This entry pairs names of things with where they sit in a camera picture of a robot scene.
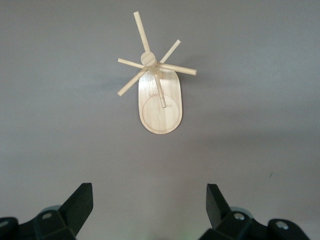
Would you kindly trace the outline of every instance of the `silver bolt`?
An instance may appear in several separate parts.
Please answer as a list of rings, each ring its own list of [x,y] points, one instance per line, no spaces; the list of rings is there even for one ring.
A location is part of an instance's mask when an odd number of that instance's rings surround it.
[[[280,229],[284,229],[284,230],[288,230],[289,229],[289,226],[283,221],[277,221],[275,223],[275,225]]]
[[[240,212],[235,213],[234,217],[237,220],[245,220],[245,216],[243,216]]]
[[[49,219],[52,217],[51,213],[46,213],[45,215],[42,216],[42,219]]]
[[[0,228],[7,226],[9,221],[0,222]]]

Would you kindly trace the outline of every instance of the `wooden base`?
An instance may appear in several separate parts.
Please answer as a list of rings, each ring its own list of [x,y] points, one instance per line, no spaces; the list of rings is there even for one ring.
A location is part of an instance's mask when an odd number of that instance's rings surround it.
[[[161,69],[160,83],[167,107],[163,108],[155,77],[148,71],[139,80],[139,115],[146,129],[155,134],[167,134],[178,127],[182,119],[180,82],[176,72]]]

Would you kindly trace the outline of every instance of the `gray background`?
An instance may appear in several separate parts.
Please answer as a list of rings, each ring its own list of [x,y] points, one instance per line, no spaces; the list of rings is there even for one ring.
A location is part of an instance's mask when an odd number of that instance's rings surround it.
[[[183,118],[146,130],[139,11],[178,74]],[[197,240],[206,184],[257,221],[320,236],[320,2],[1,0],[0,216],[30,220],[92,182],[79,240]]]

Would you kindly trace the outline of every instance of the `metal screw head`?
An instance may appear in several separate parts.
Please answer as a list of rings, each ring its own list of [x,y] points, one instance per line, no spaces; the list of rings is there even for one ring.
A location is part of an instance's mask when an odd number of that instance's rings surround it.
[[[284,230],[288,230],[289,229],[289,226],[283,221],[277,221],[275,223],[275,225],[280,229],[284,229]]]
[[[240,212],[235,213],[234,217],[237,220],[245,220],[245,216],[243,216]]]
[[[7,226],[9,221],[2,221],[0,222],[0,228]]]
[[[42,216],[42,219],[49,219],[52,217],[52,214],[51,213],[46,213]]]

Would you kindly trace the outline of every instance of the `wooden stand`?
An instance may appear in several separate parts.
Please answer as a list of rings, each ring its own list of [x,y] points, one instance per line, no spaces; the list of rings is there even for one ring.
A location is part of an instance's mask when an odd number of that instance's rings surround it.
[[[181,88],[175,71],[196,75],[197,70],[165,64],[165,61],[180,44],[179,40],[175,42],[161,61],[157,62],[155,55],[150,51],[139,12],[134,13],[134,18],[145,52],[141,55],[142,64],[121,58],[118,59],[119,63],[141,69],[118,92],[118,95],[122,96],[140,79],[138,99],[142,124],[155,134],[166,134],[176,129],[182,119]]]

